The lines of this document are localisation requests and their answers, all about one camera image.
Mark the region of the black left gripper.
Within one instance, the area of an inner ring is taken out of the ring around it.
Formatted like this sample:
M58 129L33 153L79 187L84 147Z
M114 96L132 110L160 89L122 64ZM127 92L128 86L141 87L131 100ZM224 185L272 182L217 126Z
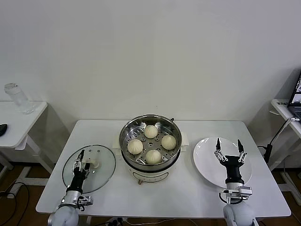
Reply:
M74 161L74 175L71 181L71 184L68 186L68 189L82 189L84 180L90 172L90 163L86 162L85 166L83 163L85 150L81 150L78 157Z

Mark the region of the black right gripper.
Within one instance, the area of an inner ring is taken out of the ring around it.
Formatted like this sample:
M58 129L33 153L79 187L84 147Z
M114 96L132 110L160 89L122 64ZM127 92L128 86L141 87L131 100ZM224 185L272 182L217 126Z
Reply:
M240 140L238 139L238 156L231 156L231 155L223 155L221 152L221 143L220 139L217 138L217 143L215 146L216 150L214 152L218 161L221 162L221 165L226 168L227 178L225 183L241 183L244 184L244 180L240 174L239 168L244 164L244 159L247 153L244 151L244 147Z

